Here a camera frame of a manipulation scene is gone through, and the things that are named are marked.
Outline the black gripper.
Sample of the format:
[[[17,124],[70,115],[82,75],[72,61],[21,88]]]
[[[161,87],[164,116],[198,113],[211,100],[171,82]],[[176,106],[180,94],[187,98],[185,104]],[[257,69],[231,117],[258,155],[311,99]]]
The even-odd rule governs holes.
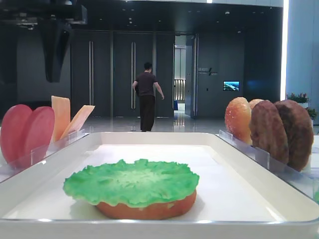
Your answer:
[[[39,22],[46,79],[58,83],[73,36],[70,24],[87,24],[87,9],[75,0],[2,0],[0,21],[21,27]]]

